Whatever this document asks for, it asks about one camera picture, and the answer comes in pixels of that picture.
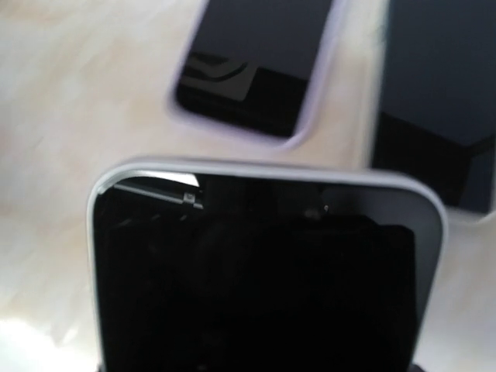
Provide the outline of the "silver-edged black smartphone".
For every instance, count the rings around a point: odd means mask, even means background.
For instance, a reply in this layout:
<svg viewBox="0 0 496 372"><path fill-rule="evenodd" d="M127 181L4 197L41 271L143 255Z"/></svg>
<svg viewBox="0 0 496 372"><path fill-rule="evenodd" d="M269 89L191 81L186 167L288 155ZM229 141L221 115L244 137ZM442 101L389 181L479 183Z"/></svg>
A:
<svg viewBox="0 0 496 372"><path fill-rule="evenodd" d="M410 371L446 212L400 174L138 159L88 199L100 371Z"/></svg>

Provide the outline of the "lavender phone case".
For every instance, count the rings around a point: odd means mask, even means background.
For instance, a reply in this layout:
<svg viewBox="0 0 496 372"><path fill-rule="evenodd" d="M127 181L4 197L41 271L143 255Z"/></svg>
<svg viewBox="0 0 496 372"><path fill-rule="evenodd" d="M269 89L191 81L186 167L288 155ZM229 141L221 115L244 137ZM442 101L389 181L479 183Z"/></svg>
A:
<svg viewBox="0 0 496 372"><path fill-rule="evenodd" d="M176 122L290 147L311 130L345 1L203 1L167 93Z"/></svg>

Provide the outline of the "white phone case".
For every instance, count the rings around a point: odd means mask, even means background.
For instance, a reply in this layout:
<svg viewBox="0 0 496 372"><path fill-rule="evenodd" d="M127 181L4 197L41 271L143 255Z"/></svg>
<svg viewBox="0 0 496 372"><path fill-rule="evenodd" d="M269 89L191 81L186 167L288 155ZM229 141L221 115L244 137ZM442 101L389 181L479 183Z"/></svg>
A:
<svg viewBox="0 0 496 372"><path fill-rule="evenodd" d="M391 1L372 168L430 187L468 220L495 210L495 3Z"/></svg>

